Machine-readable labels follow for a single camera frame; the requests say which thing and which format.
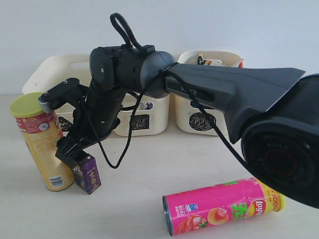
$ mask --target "yellow chip can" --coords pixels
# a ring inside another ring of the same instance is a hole
[[[10,104],[10,112],[21,131],[45,187],[61,191],[74,182],[72,170],[55,157],[56,143],[63,137],[55,111],[45,113],[38,102],[41,92],[18,97]]]

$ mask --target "white wall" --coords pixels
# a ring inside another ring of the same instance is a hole
[[[317,0],[0,0],[0,94],[21,88],[46,58],[122,44],[122,14],[141,44],[178,54],[232,51],[245,67],[319,72]]]

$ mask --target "silver can bottom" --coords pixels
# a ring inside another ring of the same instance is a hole
[[[169,211],[166,197],[163,196],[162,200],[163,200],[163,209],[164,209],[164,215],[165,215],[165,220],[166,220],[166,224],[167,224],[167,229],[168,229],[170,236],[173,236],[173,223],[171,221],[171,215],[170,215],[170,211]]]

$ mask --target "robotic arm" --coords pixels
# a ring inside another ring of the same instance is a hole
[[[121,15],[111,23],[125,44],[98,47],[90,55],[89,87],[69,78],[39,102],[45,112],[65,103],[75,107],[73,125],[58,141],[56,156],[70,167],[83,150],[106,139],[120,121],[117,118],[127,92],[139,93],[133,114],[143,95],[163,98],[170,93],[200,103],[237,160],[273,189],[303,204],[319,208],[319,75],[303,77],[295,68],[245,69],[176,63],[167,52],[141,46]],[[224,113],[230,143],[241,139],[244,159],[232,148],[202,106]],[[128,144],[117,168],[128,149]]]

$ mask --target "can lid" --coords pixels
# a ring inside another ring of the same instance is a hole
[[[286,197],[281,193],[279,193],[278,196],[280,197],[281,206],[280,206],[279,210],[277,210],[276,212],[282,211],[283,209],[285,209],[285,206],[286,206]]]
[[[16,98],[9,107],[11,114],[17,118],[32,117],[43,113],[38,97],[42,92],[32,92]]]

